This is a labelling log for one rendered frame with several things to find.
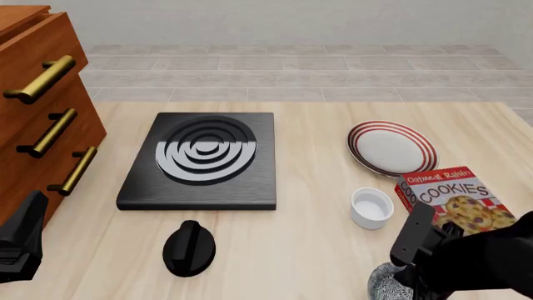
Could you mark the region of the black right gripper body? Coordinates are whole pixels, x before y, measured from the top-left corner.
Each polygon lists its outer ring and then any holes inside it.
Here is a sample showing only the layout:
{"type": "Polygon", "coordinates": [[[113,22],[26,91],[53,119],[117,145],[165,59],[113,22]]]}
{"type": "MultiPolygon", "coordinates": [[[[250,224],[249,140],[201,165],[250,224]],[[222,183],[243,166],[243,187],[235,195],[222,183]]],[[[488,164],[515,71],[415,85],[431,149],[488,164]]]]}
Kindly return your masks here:
{"type": "Polygon", "coordinates": [[[413,265],[408,264],[400,272],[394,275],[394,279],[399,282],[402,287],[410,288],[412,290],[411,300],[447,300],[447,292],[435,292],[430,289],[421,279],[419,269],[413,265]]]}

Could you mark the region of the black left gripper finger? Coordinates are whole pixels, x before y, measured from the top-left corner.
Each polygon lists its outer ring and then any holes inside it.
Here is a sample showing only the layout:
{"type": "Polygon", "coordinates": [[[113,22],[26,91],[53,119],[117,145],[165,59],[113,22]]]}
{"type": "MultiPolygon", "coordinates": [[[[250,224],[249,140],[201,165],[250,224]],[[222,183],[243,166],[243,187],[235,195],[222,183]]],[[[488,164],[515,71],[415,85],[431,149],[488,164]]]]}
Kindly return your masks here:
{"type": "Polygon", "coordinates": [[[0,243],[39,243],[48,199],[40,191],[31,192],[17,211],[0,226],[0,243]]]}

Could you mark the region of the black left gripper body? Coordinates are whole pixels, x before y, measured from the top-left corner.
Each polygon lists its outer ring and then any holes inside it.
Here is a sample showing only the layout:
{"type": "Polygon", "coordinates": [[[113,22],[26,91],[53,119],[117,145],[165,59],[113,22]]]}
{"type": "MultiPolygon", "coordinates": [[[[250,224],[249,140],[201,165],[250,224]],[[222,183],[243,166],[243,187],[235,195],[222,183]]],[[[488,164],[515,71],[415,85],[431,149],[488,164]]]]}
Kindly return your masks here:
{"type": "Polygon", "coordinates": [[[31,281],[42,261],[42,244],[0,242],[0,283],[31,281]]]}

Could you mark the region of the white ramekin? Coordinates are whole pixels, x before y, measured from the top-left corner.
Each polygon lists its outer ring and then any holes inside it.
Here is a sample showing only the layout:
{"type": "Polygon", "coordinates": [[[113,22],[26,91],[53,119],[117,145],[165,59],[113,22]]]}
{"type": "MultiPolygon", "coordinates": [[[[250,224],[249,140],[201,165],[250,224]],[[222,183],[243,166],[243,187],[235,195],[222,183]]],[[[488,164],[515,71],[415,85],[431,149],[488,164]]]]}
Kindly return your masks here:
{"type": "Polygon", "coordinates": [[[381,229],[393,213],[393,201],[378,189],[362,187],[351,195],[351,220],[359,227],[381,229]]]}

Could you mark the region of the flat black stove plate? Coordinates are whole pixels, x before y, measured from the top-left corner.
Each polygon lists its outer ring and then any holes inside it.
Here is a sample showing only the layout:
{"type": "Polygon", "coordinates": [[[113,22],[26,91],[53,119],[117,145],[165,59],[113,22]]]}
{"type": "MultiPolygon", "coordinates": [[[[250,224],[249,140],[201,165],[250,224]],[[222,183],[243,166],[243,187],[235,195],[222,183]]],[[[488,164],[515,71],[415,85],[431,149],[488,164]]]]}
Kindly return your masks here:
{"type": "Polygon", "coordinates": [[[116,204],[121,210],[275,210],[274,114],[158,113],[116,204]]]}

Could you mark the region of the white plate with red rings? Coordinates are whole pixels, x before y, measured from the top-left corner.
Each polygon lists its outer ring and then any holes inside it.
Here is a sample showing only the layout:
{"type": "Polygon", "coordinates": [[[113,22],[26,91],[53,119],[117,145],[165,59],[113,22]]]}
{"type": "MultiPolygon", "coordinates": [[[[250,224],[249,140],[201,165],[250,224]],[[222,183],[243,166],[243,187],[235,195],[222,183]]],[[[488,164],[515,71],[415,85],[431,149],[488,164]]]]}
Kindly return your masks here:
{"type": "Polygon", "coordinates": [[[431,171],[440,164],[430,139],[397,122],[361,122],[347,134],[346,146],[363,167],[389,178],[431,171]]]}

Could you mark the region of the red cookie box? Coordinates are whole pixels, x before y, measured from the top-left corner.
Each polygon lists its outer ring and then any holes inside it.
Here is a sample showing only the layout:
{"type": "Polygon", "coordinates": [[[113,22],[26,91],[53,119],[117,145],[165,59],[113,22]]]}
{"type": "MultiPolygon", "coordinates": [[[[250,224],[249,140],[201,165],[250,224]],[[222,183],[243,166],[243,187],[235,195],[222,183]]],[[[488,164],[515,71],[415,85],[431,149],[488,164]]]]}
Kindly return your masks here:
{"type": "Polygon", "coordinates": [[[516,222],[516,217],[468,167],[403,174],[395,192],[408,212],[418,202],[428,204],[435,209],[434,225],[441,228],[453,222],[466,236],[516,222]]]}

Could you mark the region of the round black stove knob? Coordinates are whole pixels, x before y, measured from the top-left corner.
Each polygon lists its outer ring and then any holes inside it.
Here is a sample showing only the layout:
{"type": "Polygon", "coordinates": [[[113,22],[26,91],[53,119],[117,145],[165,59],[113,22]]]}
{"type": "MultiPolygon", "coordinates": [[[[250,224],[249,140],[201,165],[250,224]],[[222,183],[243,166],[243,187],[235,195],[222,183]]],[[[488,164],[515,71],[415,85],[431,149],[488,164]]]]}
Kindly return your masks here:
{"type": "Polygon", "coordinates": [[[171,274],[194,277],[204,272],[216,255],[215,239],[199,222],[186,220],[167,239],[162,259],[171,274]]]}

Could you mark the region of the large wooden drawer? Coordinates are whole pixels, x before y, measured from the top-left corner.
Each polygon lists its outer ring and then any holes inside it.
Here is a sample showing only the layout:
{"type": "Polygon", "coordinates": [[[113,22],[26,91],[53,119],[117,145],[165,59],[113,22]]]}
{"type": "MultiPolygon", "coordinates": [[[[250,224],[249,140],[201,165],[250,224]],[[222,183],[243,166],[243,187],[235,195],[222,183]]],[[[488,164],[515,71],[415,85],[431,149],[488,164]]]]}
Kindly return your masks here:
{"type": "Polygon", "coordinates": [[[42,62],[56,61],[65,55],[73,57],[76,66],[47,92],[78,78],[88,60],[66,13],[42,14],[31,20],[21,32],[0,45],[0,94],[3,96],[8,89],[23,89],[45,71],[42,62]]]}

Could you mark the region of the wooden cabinet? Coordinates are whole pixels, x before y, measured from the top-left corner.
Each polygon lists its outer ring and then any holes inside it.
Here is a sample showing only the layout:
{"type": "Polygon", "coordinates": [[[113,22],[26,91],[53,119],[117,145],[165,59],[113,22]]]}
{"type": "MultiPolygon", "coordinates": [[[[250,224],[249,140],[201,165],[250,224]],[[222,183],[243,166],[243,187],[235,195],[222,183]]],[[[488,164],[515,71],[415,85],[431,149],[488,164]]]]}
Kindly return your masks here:
{"type": "Polygon", "coordinates": [[[21,32],[31,20],[42,14],[55,14],[50,8],[40,6],[0,5],[0,45],[21,32]]]}

